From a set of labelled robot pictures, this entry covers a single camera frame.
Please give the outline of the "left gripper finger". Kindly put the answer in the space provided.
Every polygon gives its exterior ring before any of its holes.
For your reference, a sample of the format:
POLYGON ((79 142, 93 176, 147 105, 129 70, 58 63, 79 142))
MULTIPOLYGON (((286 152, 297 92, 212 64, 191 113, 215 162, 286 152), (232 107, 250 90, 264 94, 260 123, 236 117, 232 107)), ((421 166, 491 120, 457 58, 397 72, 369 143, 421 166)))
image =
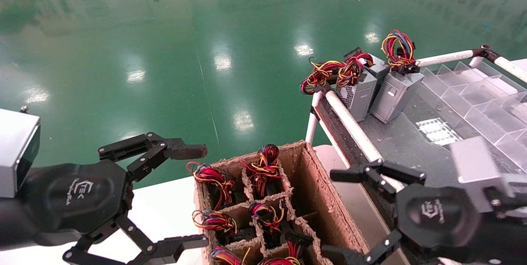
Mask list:
MULTIPOLYGON (((175 264, 185 250, 203 248, 209 245, 208 238, 201 235, 168 237, 153 243, 127 216, 121 215, 111 224, 119 227, 138 246, 141 252, 128 261, 128 265, 175 264)), ((77 244, 63 255, 70 265, 122 265, 118 260, 97 256, 88 252, 95 243, 90 237, 81 237, 77 244)))
POLYGON ((186 144, 183 139, 167 139, 147 132, 98 149, 100 160, 118 162, 135 157, 127 166, 127 175, 131 182, 139 182, 166 160, 192 160, 207 155, 205 144, 186 144))

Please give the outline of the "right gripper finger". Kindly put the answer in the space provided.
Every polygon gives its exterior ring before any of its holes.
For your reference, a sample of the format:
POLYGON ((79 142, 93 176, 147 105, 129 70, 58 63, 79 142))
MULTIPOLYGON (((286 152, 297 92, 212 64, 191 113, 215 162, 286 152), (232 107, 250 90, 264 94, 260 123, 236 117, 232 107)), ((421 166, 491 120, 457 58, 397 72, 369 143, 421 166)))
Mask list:
POLYGON ((410 185, 417 183, 423 186, 427 180, 427 175, 423 172, 383 159, 354 164, 345 170, 333 169, 329 173, 334 182, 369 183, 377 188, 384 199, 394 202, 397 190, 382 175, 410 185))
POLYGON ((321 253, 325 258, 341 261, 345 265, 381 265, 399 248, 402 238, 399 230, 393 230, 367 253, 328 245, 321 247, 321 253))

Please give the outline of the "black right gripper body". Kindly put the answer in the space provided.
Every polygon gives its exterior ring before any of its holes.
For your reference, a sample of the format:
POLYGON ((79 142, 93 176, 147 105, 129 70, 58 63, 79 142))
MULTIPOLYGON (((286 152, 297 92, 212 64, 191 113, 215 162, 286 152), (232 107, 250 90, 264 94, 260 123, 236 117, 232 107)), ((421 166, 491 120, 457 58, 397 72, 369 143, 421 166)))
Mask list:
POLYGON ((495 214, 482 191, 409 185, 394 203, 395 232, 416 254, 495 253, 495 214))

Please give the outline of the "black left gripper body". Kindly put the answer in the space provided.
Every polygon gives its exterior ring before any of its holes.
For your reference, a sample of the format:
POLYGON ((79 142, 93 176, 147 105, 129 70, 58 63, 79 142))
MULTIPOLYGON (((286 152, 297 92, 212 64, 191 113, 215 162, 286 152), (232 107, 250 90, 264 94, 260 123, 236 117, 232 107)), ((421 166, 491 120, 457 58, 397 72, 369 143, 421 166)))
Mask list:
POLYGON ((110 160, 30 170, 19 191, 19 246, 61 246, 81 237, 101 243, 133 197, 126 171, 110 160))

